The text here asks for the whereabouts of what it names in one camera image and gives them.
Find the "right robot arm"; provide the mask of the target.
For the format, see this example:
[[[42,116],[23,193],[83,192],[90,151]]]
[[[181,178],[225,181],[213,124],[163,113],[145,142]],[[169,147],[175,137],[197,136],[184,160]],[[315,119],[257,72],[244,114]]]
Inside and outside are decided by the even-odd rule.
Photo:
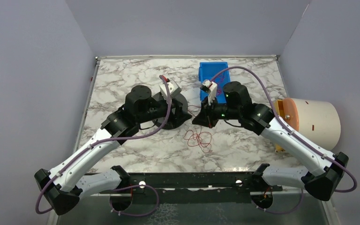
[[[302,163],[298,168],[274,167],[262,164],[253,173],[253,184],[266,190],[269,186],[289,186],[306,190],[321,201],[328,201],[344,175],[348,156],[333,154],[277,119],[271,108],[253,103],[246,86],[239,82],[224,85],[226,102],[216,99],[217,84],[202,82],[208,95],[201,102],[201,110],[193,119],[194,125],[212,128],[219,120],[237,120],[241,127],[280,145]]]

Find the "white cylinder with orange lid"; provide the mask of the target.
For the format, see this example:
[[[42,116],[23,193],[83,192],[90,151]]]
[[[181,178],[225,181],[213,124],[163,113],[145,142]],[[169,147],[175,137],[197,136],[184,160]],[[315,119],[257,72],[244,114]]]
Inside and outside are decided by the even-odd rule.
[[[315,144],[329,151],[337,145],[341,123],[331,103],[287,97],[276,100],[274,106],[287,124]]]

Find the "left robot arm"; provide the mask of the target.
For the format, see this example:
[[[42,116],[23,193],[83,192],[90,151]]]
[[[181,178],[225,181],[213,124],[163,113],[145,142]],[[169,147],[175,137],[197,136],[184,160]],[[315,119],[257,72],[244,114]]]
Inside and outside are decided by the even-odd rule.
[[[52,211],[61,216],[85,197],[128,186],[128,174],[120,166],[91,176],[87,171],[124,142],[139,139],[142,123],[153,121],[160,131],[178,128],[191,118],[178,85],[167,83],[159,88],[159,93],[152,95],[149,87],[134,86],[124,104],[107,116],[82,147],[54,168],[35,173],[39,197],[49,202]]]

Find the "blue plastic bin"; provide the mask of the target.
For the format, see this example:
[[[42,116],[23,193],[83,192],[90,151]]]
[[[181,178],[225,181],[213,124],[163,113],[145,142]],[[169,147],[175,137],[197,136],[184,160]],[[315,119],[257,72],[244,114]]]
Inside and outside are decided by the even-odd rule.
[[[210,80],[221,70],[228,68],[227,62],[200,62],[198,70],[198,78],[200,82]],[[219,103],[226,103],[225,94],[223,93],[223,86],[231,81],[229,71],[221,73],[215,78],[214,82],[217,83],[216,98]]]

